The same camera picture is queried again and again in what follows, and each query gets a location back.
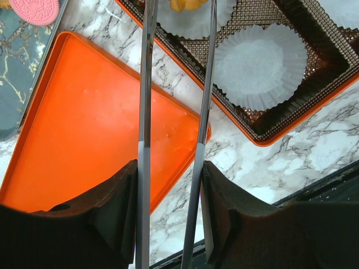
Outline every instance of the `silver metal rod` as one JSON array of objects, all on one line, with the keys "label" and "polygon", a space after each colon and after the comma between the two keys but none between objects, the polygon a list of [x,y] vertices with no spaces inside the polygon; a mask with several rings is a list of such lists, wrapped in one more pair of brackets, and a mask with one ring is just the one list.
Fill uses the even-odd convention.
[{"label": "silver metal rod", "polygon": [[151,76],[157,10],[158,0],[146,0],[141,51],[136,269],[150,267]]},{"label": "silver metal rod", "polygon": [[217,34],[217,0],[212,0],[211,30],[210,30],[210,39],[209,39],[208,60],[207,60],[207,68],[205,75],[204,92],[202,97],[200,125],[198,131],[194,171],[192,175],[190,203],[188,206],[188,215],[187,215],[187,223],[186,223],[185,242],[183,245],[181,269],[190,269],[192,266],[197,212],[198,212],[198,204],[199,204],[200,188],[201,188],[201,172],[204,162],[208,118],[209,118],[209,110],[210,110],[212,88],[213,88],[212,76],[213,76],[213,67],[214,67],[214,50],[215,50],[216,34]]}]

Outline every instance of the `brown plastic tray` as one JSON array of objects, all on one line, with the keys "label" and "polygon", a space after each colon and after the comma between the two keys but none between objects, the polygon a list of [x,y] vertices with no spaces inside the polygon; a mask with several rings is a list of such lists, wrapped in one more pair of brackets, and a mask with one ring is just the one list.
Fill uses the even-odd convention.
[{"label": "brown plastic tray", "polygon": [[[116,2],[140,25],[144,3]],[[269,146],[359,79],[359,30],[337,28],[315,0],[238,0],[231,19],[217,34],[217,45],[254,24],[294,28],[306,44],[306,73],[295,94],[266,111],[233,105],[214,85],[213,101],[258,146]],[[186,40],[158,24],[156,42],[203,89],[209,40]]]}]

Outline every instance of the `blue tray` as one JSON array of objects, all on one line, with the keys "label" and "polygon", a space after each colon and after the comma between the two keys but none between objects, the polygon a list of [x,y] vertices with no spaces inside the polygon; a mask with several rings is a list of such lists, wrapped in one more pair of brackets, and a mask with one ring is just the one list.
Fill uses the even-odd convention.
[{"label": "blue tray", "polygon": [[51,26],[29,25],[13,10],[0,9],[0,141],[20,126],[68,0]]}]

